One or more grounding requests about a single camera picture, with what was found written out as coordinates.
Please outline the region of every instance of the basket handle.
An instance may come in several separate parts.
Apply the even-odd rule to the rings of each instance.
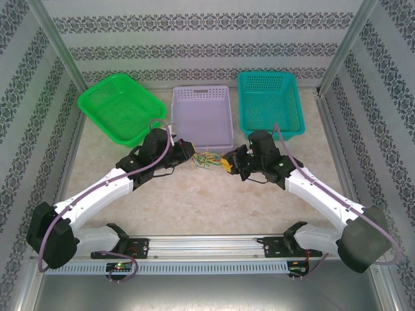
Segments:
[[[209,93],[208,89],[194,89],[194,93]]]

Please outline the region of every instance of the cable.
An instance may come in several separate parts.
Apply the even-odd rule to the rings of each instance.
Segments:
[[[305,261],[307,262],[307,267],[305,267],[305,269],[307,269],[310,266],[310,251],[308,249],[305,250],[305,255],[306,255]]]
[[[256,183],[262,183],[262,184],[268,183],[268,181],[258,181],[258,180],[254,180],[254,179],[250,179],[250,178],[247,178],[246,180],[250,180],[250,181],[254,181]]]
[[[317,262],[317,264],[316,264],[316,266],[314,267],[314,269],[312,269],[309,273],[307,273],[306,275],[304,275],[303,276],[303,279],[306,279],[306,278],[308,278],[310,275],[312,275],[313,273],[315,273],[315,271],[316,270],[318,270],[321,266],[322,266],[322,263],[325,261],[325,259],[327,258],[329,256],[329,254],[327,253],[327,254],[325,254],[324,256],[323,256],[323,258],[321,258],[318,262]]]
[[[49,268],[49,267],[43,268],[43,266],[42,266],[42,260],[43,260],[43,255],[45,254],[46,242],[47,242],[47,239],[49,238],[49,235],[51,234],[51,232],[53,230],[53,227],[56,225],[56,223],[59,221],[59,219],[61,219],[63,217],[63,215],[66,212],[70,211],[80,200],[82,200],[83,198],[85,198],[86,196],[88,196],[89,194],[91,194],[92,192],[94,192],[95,190],[97,190],[97,189],[99,189],[99,188],[101,188],[101,187],[103,187],[103,186],[105,186],[105,185],[107,185],[107,184],[109,184],[109,183],[111,183],[111,182],[113,182],[115,180],[118,180],[118,179],[121,179],[121,178],[124,178],[124,177],[128,177],[128,176],[131,176],[131,175],[134,175],[134,174],[138,174],[140,172],[143,172],[145,170],[148,170],[149,168],[152,168],[153,166],[157,165],[165,157],[165,155],[169,151],[169,147],[171,145],[169,127],[161,119],[152,119],[150,121],[150,124],[148,125],[148,127],[150,129],[151,129],[151,125],[154,122],[160,122],[160,123],[162,123],[162,125],[166,129],[167,144],[166,144],[166,147],[164,148],[163,153],[161,153],[161,155],[159,156],[159,158],[157,158],[157,160],[155,160],[154,162],[152,162],[151,164],[149,164],[149,165],[147,165],[145,167],[139,168],[137,170],[133,170],[132,172],[129,172],[129,173],[121,174],[121,175],[116,176],[114,178],[110,178],[107,181],[103,181],[102,183],[99,183],[98,185],[96,185],[96,186],[90,188],[89,190],[85,191],[84,193],[82,193],[79,197],[77,197],[75,200],[73,200],[71,202],[71,204],[69,204],[67,207],[65,207],[65,209],[62,212],[60,212],[58,214],[58,216],[56,216],[55,219],[51,222],[51,224],[49,225],[49,227],[46,230],[45,235],[43,236],[43,240],[42,240],[41,245],[40,245],[39,256],[38,256],[38,270],[39,270],[39,272],[42,272],[42,273],[43,272],[46,272],[48,270],[48,268]]]
[[[173,174],[173,173],[174,173],[174,169],[175,169],[175,167],[173,167],[173,170],[171,171],[171,173],[167,173],[167,174],[162,174],[162,175],[153,176],[153,178],[169,176],[169,175],[171,175],[171,174]]]
[[[243,176],[246,180],[249,180],[249,181],[254,181],[254,182],[256,182],[256,183],[261,183],[261,184],[268,183],[268,180],[267,180],[267,181],[258,181],[258,180],[254,180],[254,179],[250,179],[250,178],[245,177],[244,170],[246,170],[246,167],[244,167],[244,168],[242,169],[242,176]]]
[[[342,206],[344,206],[345,208],[347,208],[349,211],[353,212],[358,217],[361,217],[364,221],[366,221],[368,224],[370,224],[372,227],[374,227],[376,230],[378,230],[385,238],[387,238],[390,243],[392,243],[392,245],[394,246],[394,248],[396,250],[395,257],[392,260],[390,260],[390,261],[385,261],[385,262],[381,262],[381,261],[379,262],[379,261],[377,261],[377,262],[374,262],[374,264],[377,264],[377,265],[380,265],[380,266],[390,266],[390,265],[393,265],[393,264],[397,264],[401,260],[402,251],[401,251],[401,248],[399,247],[398,243],[394,240],[394,238],[392,238],[390,236],[390,234],[387,233],[378,224],[376,224],[375,222],[371,221],[368,217],[366,217],[365,215],[363,215],[362,213],[360,213],[359,211],[357,211],[356,209],[354,209],[351,206],[351,204],[348,204],[348,203],[344,202],[338,196],[336,196],[335,194],[333,194],[331,191],[328,191],[325,187],[323,187],[321,184],[319,184],[319,182],[317,182],[316,180],[314,180],[313,178],[311,178],[310,176],[308,176],[302,170],[302,168],[297,164],[297,161],[292,156],[292,153],[291,153],[290,149],[285,144],[284,138],[283,138],[283,136],[281,134],[281,130],[279,129],[279,126],[278,126],[277,123],[274,124],[274,127],[272,129],[272,133],[275,133],[275,131],[278,132],[279,140],[281,141],[281,144],[283,145],[284,150],[287,153],[288,157],[290,158],[292,164],[294,164],[294,166],[296,167],[296,169],[298,170],[298,172],[300,172],[300,174],[302,176],[304,176],[304,178],[306,180],[310,181],[313,185],[315,185],[316,187],[318,187],[319,189],[321,189],[323,192],[325,192],[326,194],[328,194],[331,198],[333,198],[334,200],[336,200],[337,202],[339,202]]]
[[[104,254],[104,255],[116,256],[116,257],[122,257],[122,258],[125,258],[125,259],[130,259],[131,263],[134,263],[134,266],[136,267],[133,273],[131,273],[130,275],[127,275],[124,279],[121,279],[121,280],[112,279],[111,275],[116,270],[111,270],[110,274],[108,274],[108,278],[109,278],[110,282],[114,281],[114,282],[117,282],[119,284],[119,283],[128,281],[129,279],[131,279],[138,272],[138,262],[137,262],[136,259],[134,259],[134,257],[130,257],[130,256],[123,255],[123,254],[113,253],[112,251],[98,251],[97,253],[101,253],[101,254]]]

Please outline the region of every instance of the purple plastic crate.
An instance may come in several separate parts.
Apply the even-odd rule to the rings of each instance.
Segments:
[[[233,149],[233,128],[227,86],[173,89],[171,122],[179,138],[197,150],[223,153]]]

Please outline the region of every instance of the green plastic tray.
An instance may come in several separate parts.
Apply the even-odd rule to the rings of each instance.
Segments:
[[[140,144],[151,119],[164,119],[166,107],[128,75],[117,73],[83,92],[79,108],[114,142]]]

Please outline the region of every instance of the teal basket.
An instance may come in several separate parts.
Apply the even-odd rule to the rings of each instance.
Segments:
[[[277,122],[284,140],[305,131],[295,76],[290,73],[251,71],[238,75],[241,130],[272,132]],[[274,139],[279,140],[278,133]]]

